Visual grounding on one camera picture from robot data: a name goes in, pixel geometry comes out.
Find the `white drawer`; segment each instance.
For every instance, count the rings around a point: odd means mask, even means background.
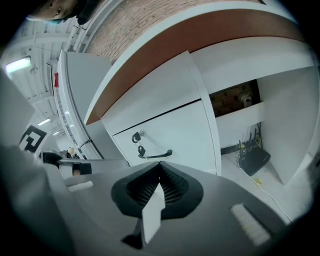
[[[179,54],[153,70],[112,105],[101,118],[110,135],[200,99],[188,69],[188,54]]]
[[[140,143],[145,148],[147,157],[162,155],[168,150],[172,150],[172,155],[153,159],[139,158],[132,135],[140,129],[146,133]],[[133,166],[146,161],[168,161],[211,173],[216,170],[215,149],[201,100],[141,123],[113,138]]]

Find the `person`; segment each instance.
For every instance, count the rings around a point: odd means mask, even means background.
[[[57,25],[78,16],[89,1],[90,8],[94,7],[90,17],[84,20],[78,18],[78,23],[83,25],[93,16],[104,0],[47,0],[26,18],[30,21],[42,21]]]

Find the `white cable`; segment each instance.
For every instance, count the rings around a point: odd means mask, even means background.
[[[282,207],[280,206],[280,204],[278,203],[278,201],[272,196],[270,195],[267,191],[265,191],[262,187],[260,187],[253,178],[251,178],[240,166],[239,166],[239,162],[237,163],[238,168],[246,175],[249,177],[249,179],[264,193],[266,193],[274,202],[275,204],[279,207],[280,211],[283,212],[283,214],[288,218],[288,220],[290,222],[292,222],[292,219],[288,216],[288,214],[282,209]]]

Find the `ceiling light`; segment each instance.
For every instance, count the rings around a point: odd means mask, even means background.
[[[50,121],[51,121],[51,119],[50,119],[50,118],[48,118],[48,119],[46,119],[46,120],[44,120],[44,121],[42,121],[42,122],[38,123],[38,126],[42,126],[43,124],[48,123],[48,122],[50,122]]]
[[[5,71],[7,74],[10,74],[14,71],[17,71],[17,70],[21,70],[21,69],[24,69],[24,68],[27,68],[27,67],[30,67],[31,66],[31,60],[30,60],[30,57],[26,57],[26,58],[23,58],[23,59],[19,59],[15,62],[12,62],[8,65],[5,65]]]

